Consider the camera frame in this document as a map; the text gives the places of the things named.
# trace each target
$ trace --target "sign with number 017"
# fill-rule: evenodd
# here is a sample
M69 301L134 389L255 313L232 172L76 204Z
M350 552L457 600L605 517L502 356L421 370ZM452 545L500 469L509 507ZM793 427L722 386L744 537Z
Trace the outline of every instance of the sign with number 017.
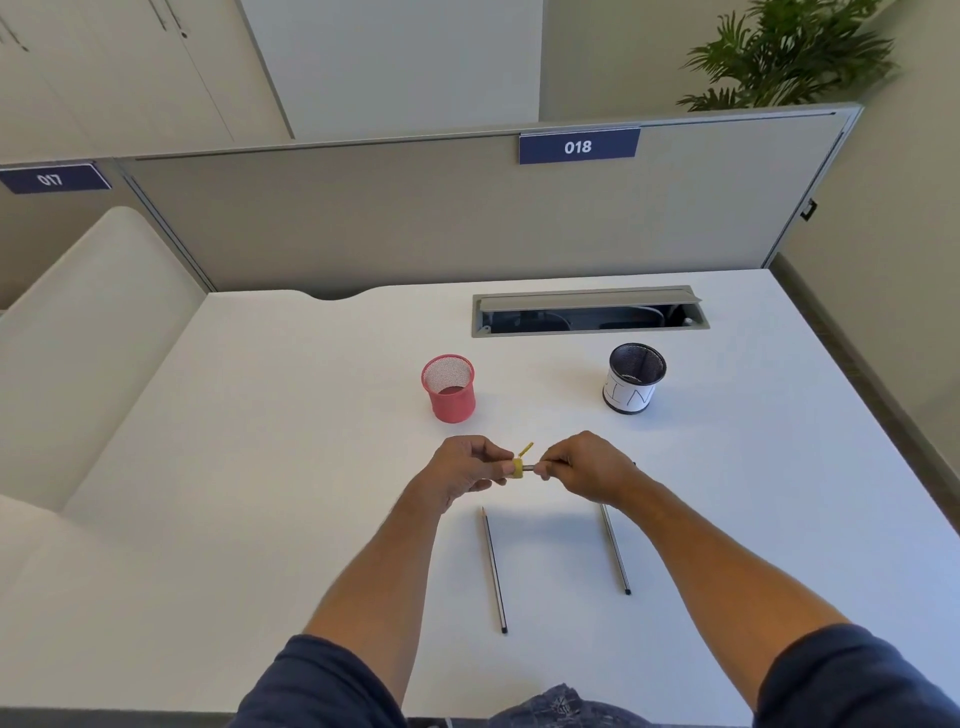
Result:
M0 182L14 195L110 189L110 183L93 162L0 169Z
M639 127L596 129L589 132L524 133L520 135L520 164L586 161L636 156Z

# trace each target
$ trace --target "red cup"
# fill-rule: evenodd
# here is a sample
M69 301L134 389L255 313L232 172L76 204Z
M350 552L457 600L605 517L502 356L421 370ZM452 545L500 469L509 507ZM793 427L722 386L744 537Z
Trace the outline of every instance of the red cup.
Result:
M430 395L433 413L442 423L461 423L473 414L473 365L460 354L445 353L430 359L420 373L420 383Z

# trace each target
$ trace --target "person's right hand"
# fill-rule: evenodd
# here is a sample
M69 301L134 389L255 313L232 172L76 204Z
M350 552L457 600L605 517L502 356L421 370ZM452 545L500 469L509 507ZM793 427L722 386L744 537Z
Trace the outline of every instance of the person's right hand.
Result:
M626 493L651 482L629 457L586 431L549 448L534 473L544 480L556 477L570 493L614 508Z

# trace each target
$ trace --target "sleeve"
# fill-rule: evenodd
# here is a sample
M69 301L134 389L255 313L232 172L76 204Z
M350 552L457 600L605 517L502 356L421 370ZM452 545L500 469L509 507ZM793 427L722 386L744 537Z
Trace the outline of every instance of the sleeve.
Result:
M228 728L405 728L393 697L349 650L310 635L291 638Z
M960 726L960 709L863 627L835 624L797 640L760 686L755 728Z

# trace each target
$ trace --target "forearm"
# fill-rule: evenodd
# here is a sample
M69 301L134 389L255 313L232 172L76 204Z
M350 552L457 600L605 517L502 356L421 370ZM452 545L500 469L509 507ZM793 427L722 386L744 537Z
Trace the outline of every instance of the forearm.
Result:
M350 650L398 704L410 681L441 508L407 486L387 520L327 591L304 632Z
M661 484L638 478L617 506L650 538L704 641L751 708L787 646L846 621Z

